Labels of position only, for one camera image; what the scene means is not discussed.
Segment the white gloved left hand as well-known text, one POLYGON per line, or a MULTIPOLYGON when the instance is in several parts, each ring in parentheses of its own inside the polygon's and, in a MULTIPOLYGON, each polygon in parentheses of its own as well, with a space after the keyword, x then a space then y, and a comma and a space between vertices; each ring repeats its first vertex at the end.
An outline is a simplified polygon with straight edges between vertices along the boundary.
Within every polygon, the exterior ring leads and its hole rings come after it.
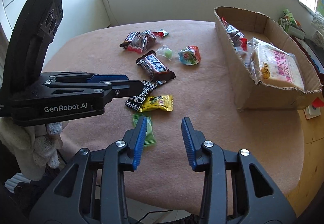
POLYGON ((21 127, 12 118, 1 118, 1 142, 14 154, 22 174, 39 181, 46 167, 57 169, 63 146, 60 134, 68 122, 21 127))

